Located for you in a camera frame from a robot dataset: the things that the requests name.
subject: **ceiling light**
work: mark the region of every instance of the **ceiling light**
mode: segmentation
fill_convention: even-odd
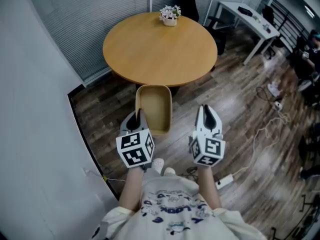
[[[314,17],[315,17],[315,15],[314,15],[312,12],[310,12],[310,11],[308,11],[308,10],[307,10],[306,12],[310,15],[311,18],[314,18]]]
[[[310,10],[310,8],[308,7],[308,6],[304,6],[305,7],[305,9],[306,9],[306,12],[310,15],[310,17],[311,18],[314,18],[315,17],[315,15],[314,15],[314,13],[312,12],[312,10]]]

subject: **white cable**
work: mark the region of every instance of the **white cable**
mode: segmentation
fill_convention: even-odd
[[[107,181],[126,182],[124,179],[106,178]]]
[[[85,172],[85,174],[88,174],[88,173],[91,173],[93,175],[96,175],[98,177],[101,177],[100,174],[97,174],[95,173],[93,170],[89,170],[89,169],[83,169],[83,171]],[[106,176],[103,176],[105,177],[108,181],[116,181],[116,182],[126,182],[124,179],[114,179],[114,178],[107,178]]]
[[[254,138],[253,138],[253,144],[252,144],[252,157],[251,157],[251,160],[250,160],[250,163],[248,164],[248,166],[239,169],[238,171],[236,171],[235,173],[233,173],[232,176],[235,176],[236,174],[240,173],[240,172],[243,171],[243,170],[249,169],[250,166],[252,165],[252,163],[253,163],[253,161],[254,161],[254,159],[255,159],[255,157],[256,157],[256,138],[257,138],[259,132],[261,132],[261,131],[264,130],[265,137],[266,137],[267,139],[269,139],[271,135],[270,135],[270,133],[269,133],[269,131],[268,131],[268,126],[269,126],[273,121],[277,121],[277,120],[280,121],[279,128],[281,127],[281,124],[286,125],[286,124],[288,124],[288,123],[291,122],[291,118],[290,118],[290,116],[289,116],[288,113],[281,113],[280,111],[277,111],[277,113],[278,113],[278,116],[279,116],[279,117],[275,117],[275,118],[271,119],[271,120],[266,124],[265,127],[260,128],[260,129],[256,132],[256,134],[255,134],[255,136],[254,136]],[[270,148],[270,147],[274,146],[275,144],[277,144],[278,141],[279,141],[279,135],[275,138],[275,141],[274,141],[274,142],[272,142],[270,145],[264,147],[264,149],[262,150],[261,153],[263,153],[267,148]]]

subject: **white flowers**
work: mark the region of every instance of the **white flowers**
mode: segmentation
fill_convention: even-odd
[[[175,6],[165,6],[160,10],[161,14],[159,19],[163,21],[164,19],[177,19],[181,15],[181,10],[180,7],[175,5]]]

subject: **hand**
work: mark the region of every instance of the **hand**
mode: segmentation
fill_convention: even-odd
[[[309,59],[309,53],[307,53],[307,52],[302,53],[301,58],[302,58],[303,60],[305,60],[305,61],[308,60],[308,59]]]

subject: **printed graphic on shirt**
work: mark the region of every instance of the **printed graphic on shirt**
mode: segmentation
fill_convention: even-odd
[[[170,235],[172,236],[189,229],[190,227],[187,227],[184,221],[170,222],[166,228],[166,230],[170,232]]]
[[[143,217],[146,216],[147,214],[151,214],[153,216],[158,215],[158,213],[150,205],[145,205],[145,206],[141,207],[141,213],[142,213]]]
[[[174,215],[187,213],[182,215],[187,218],[186,220],[171,221],[167,225],[166,231],[171,236],[192,230],[210,216],[214,217],[212,210],[204,200],[192,198],[181,190],[149,192],[146,198],[142,202],[142,217],[155,224],[166,222],[171,216],[174,218]]]
[[[150,196],[148,196],[148,198],[149,198],[150,205],[161,205],[162,204],[162,199],[155,200],[155,199],[152,199]]]

